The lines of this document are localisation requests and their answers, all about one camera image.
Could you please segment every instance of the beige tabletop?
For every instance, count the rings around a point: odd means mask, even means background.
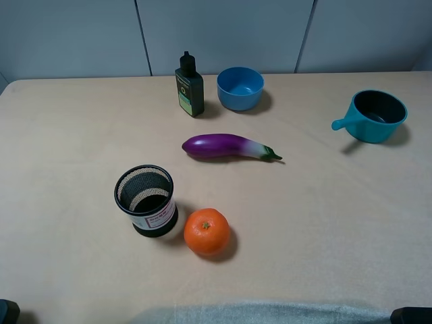
[[[155,308],[245,300],[431,306],[432,73],[266,75],[259,106],[179,106],[174,77],[23,80],[0,96],[0,298],[38,323],[127,323]],[[385,144],[331,122],[354,93],[396,95]],[[234,133],[283,163],[200,162],[189,137]],[[234,240],[200,259],[137,234],[113,199],[137,165],[165,168],[181,213],[214,207]]]

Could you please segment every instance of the purple eggplant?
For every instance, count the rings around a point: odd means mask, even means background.
[[[200,159],[241,155],[243,157],[256,157],[257,159],[264,160],[282,160],[268,146],[233,134],[203,134],[194,136],[183,143],[182,149],[191,157]]]

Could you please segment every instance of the bottle label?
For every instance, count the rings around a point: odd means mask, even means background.
[[[178,102],[186,113],[192,116],[192,105],[190,103],[190,85],[187,80],[180,77],[178,74],[175,76],[177,80]]]
[[[176,211],[176,203],[174,199],[171,198],[169,203],[165,207],[163,207],[160,211],[152,215],[147,216],[133,216],[128,215],[130,220],[136,227],[139,227],[142,230],[152,231],[157,230],[158,228],[163,227],[166,223],[169,222],[171,218],[173,218],[174,212]]]

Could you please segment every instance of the black mesh cup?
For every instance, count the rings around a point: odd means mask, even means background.
[[[129,215],[135,230],[150,238],[168,233],[177,223],[171,176],[156,165],[140,165],[121,176],[114,199]]]

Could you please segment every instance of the dark green bottle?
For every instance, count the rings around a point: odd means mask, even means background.
[[[184,52],[180,58],[180,69],[175,71],[178,102],[186,113],[195,117],[204,112],[204,82],[196,71],[195,57]]]

